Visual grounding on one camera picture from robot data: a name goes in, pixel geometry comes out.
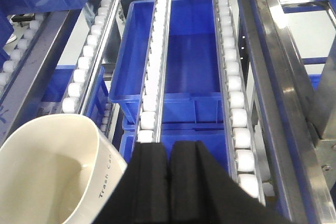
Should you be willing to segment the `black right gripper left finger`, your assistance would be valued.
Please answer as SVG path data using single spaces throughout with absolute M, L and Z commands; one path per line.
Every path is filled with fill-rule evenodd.
M 161 143 L 136 143 L 127 169 L 93 223 L 169 223 L 167 155 Z

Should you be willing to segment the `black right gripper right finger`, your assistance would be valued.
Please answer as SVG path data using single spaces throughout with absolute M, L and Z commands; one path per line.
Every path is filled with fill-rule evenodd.
M 177 141 L 170 157 L 173 223 L 289 223 L 234 182 L 201 141 Z

